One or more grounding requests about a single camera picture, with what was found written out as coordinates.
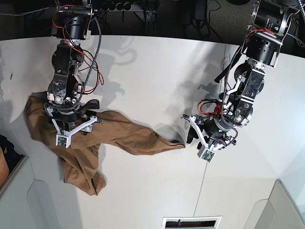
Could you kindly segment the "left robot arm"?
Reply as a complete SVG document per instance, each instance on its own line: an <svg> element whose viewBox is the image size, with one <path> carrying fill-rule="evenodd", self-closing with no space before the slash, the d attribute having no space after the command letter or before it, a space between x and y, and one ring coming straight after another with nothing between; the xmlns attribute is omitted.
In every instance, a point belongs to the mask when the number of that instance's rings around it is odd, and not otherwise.
<svg viewBox="0 0 305 229"><path fill-rule="evenodd" d="M293 15L304 14L303 0L258 0L254 4L244 42L229 65L215 78L224 81L217 99L202 99L198 114L183 115L191 124L186 142L198 139L198 149L214 153L236 143L231 130L246 126L253 113L255 97L264 86L265 67L275 67Z"/></svg>

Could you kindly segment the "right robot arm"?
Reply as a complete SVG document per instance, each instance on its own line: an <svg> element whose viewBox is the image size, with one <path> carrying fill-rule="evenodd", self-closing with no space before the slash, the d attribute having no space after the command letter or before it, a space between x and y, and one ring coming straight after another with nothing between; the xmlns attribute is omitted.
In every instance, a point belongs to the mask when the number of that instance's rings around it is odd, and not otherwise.
<svg viewBox="0 0 305 229"><path fill-rule="evenodd" d="M60 134L83 125L80 132L86 135L92 132L93 124L89 121L99 104L97 100L90 100L82 105L81 98L103 84L97 55L81 48L81 41L88 38L90 23L98 21L96 9L90 0L57 0L55 3L51 35L60 39L60 43L51 60L54 76L47 89L44 109Z"/></svg>

